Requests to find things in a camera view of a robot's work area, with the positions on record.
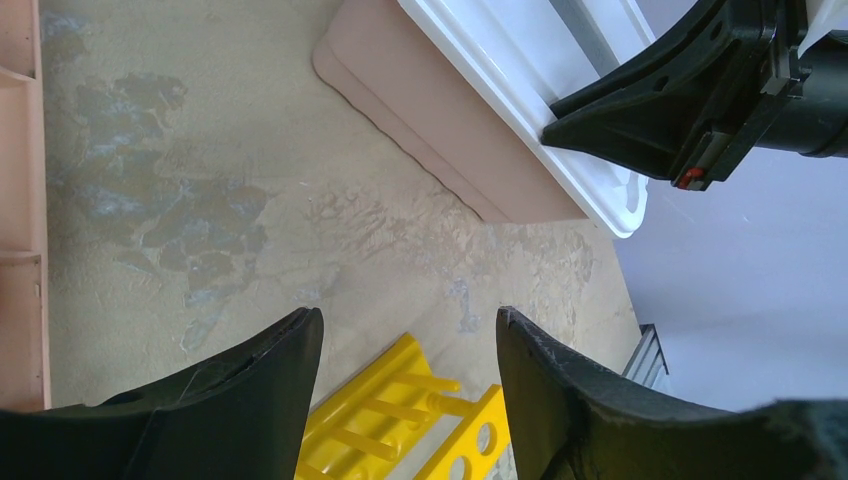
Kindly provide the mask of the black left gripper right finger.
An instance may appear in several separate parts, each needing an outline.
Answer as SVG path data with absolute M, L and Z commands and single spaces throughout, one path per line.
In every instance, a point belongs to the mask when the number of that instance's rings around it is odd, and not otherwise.
M 497 356 L 521 479 L 843 479 L 847 404 L 780 400 L 741 413 L 639 385 L 512 307 Z

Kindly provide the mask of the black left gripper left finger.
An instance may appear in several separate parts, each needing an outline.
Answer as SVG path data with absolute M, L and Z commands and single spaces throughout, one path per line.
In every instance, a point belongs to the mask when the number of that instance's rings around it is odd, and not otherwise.
M 1 414 L 5 479 L 291 479 L 324 336 L 299 308 L 96 406 Z

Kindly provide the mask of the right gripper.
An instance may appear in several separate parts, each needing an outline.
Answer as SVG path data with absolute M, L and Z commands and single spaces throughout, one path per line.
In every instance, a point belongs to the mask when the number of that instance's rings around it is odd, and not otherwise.
M 802 1 L 698 1 L 641 53 L 551 104 L 540 141 L 704 191 L 801 96 L 807 30 Z

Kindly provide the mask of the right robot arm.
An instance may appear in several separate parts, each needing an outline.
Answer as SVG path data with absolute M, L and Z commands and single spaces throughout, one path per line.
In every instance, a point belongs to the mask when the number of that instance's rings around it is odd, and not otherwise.
M 847 34 L 799 1 L 699 1 L 633 59 L 551 105 L 542 144 L 676 188 L 728 179 L 755 147 L 847 153 Z

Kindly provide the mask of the yellow test tube rack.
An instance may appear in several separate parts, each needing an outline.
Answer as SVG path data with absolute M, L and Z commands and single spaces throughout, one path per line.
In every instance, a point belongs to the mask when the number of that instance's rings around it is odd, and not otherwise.
M 445 416 L 458 423 L 416 478 L 484 478 L 511 443 L 503 389 L 493 384 L 476 401 L 460 389 L 403 334 L 310 413 L 295 478 L 385 479 Z

